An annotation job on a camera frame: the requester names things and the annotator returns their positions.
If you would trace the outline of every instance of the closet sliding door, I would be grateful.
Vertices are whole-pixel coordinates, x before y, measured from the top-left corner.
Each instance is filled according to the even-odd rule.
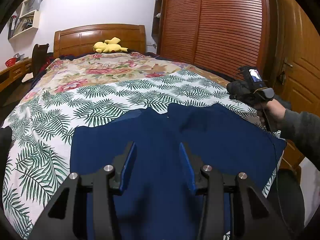
[[[277,26],[277,20],[270,23],[268,0],[167,0],[167,4],[161,56],[231,77],[243,65],[263,71],[270,54],[270,25]]]

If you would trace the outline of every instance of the yellow stuffed animal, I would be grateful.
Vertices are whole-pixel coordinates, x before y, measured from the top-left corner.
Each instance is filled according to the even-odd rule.
[[[128,52],[127,48],[122,48],[119,44],[120,39],[114,37],[112,40],[105,40],[105,43],[99,41],[93,46],[93,51],[97,53],[117,52],[125,51]]]

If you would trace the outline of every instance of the person's arm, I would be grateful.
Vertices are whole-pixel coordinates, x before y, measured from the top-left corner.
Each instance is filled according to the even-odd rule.
[[[281,138],[292,140],[298,150],[320,171],[320,117],[308,112],[299,114],[290,111],[275,99],[263,104],[263,108],[269,109],[271,116],[277,121]],[[261,110],[258,110],[258,115],[264,124]]]

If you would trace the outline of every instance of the red basket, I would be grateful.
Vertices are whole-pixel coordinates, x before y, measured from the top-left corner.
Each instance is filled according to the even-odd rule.
[[[13,57],[5,62],[7,67],[12,67],[17,62],[17,58]]]

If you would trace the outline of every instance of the metal screw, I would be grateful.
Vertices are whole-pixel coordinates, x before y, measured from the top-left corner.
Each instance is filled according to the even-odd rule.
[[[76,172],[70,173],[70,175],[69,175],[70,179],[76,179],[77,177],[78,177],[78,173],[76,173]]]
[[[247,174],[245,174],[244,172],[240,172],[239,173],[239,178],[240,179],[246,179],[248,176],[247,176]]]
[[[212,167],[211,167],[210,165],[204,165],[204,166],[202,167],[202,169],[203,169],[204,171],[211,171],[211,170],[212,170]]]
[[[112,171],[113,170],[113,166],[112,165],[106,165],[103,168],[105,171]]]

